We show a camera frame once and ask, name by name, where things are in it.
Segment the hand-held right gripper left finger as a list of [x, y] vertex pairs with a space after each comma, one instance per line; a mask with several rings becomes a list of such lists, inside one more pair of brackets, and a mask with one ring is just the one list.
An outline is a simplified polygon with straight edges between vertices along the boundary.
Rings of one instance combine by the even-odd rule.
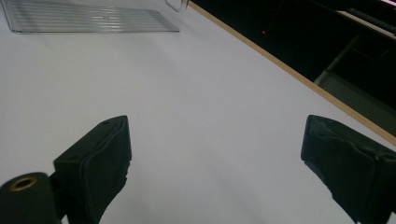
[[100, 122], [61, 154], [50, 176], [59, 217], [98, 224], [123, 189], [132, 159], [126, 116]]

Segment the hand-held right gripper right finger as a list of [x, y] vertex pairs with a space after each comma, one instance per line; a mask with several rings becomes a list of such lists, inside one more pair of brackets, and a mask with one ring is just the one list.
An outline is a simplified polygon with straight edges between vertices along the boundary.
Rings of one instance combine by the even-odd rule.
[[307, 117], [301, 159], [354, 222], [396, 214], [396, 152], [333, 119]]

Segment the clear plastic packaging tray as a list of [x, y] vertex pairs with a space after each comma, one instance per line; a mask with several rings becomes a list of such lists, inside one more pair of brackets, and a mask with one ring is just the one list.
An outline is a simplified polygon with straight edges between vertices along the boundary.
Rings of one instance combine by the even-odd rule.
[[0, 0], [15, 34], [177, 33], [190, 0]]

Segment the wooden table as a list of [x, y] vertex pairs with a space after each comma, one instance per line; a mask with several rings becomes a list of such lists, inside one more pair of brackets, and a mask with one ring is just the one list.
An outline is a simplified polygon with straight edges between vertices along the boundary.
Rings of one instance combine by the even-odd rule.
[[369, 130], [371, 130], [373, 133], [379, 135], [382, 139], [385, 139], [387, 142], [396, 146], [396, 136], [392, 135], [391, 133], [388, 133], [378, 125], [374, 124], [372, 121], [368, 120], [362, 114], [360, 114], [350, 106], [344, 104], [342, 101], [338, 100], [330, 93], [326, 92], [317, 84], [310, 81], [306, 77], [302, 76], [300, 73], [298, 73], [297, 71], [286, 65], [285, 63], [281, 62], [277, 57], [275, 57], [265, 49], [262, 49], [260, 46], [258, 46], [257, 44], [246, 38], [245, 36], [241, 35], [237, 31], [235, 31], [235, 29], [233, 29], [223, 21], [219, 20], [215, 16], [211, 15], [203, 8], [196, 5], [192, 0], [190, 0], [189, 2], [189, 7], [196, 10], [198, 13], [200, 13], [201, 15], [203, 15], [204, 17], [215, 23], [218, 27], [228, 32], [230, 35], [236, 37], [238, 40], [243, 42], [249, 48], [260, 53], [260, 55], [268, 59], [272, 64], [275, 64], [281, 70], [285, 71], [287, 74], [289, 74], [290, 76], [294, 77], [296, 80], [304, 84], [308, 89], [314, 91], [316, 94], [318, 94], [320, 97], [328, 101], [330, 104], [342, 110], [349, 118], [356, 120], [357, 122], [368, 128]]

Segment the white metal stand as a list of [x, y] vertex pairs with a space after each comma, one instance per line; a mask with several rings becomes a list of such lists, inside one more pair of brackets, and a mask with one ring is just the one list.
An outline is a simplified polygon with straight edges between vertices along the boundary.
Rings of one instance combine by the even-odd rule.
[[[350, 21], [353, 21], [364, 29], [369, 30], [371, 33], [384, 35], [385, 37], [396, 40], [396, 25], [381, 21], [379, 18], [371, 16], [355, 8], [337, 10], [336, 13]], [[334, 58], [330, 65], [324, 69], [320, 76], [315, 80], [316, 84], [319, 85], [324, 82], [324, 80], [331, 74], [331, 71], [334, 69], [334, 67], [341, 62], [342, 58], [352, 49], [352, 47], [360, 38], [361, 35], [354, 34], [354, 36]]]

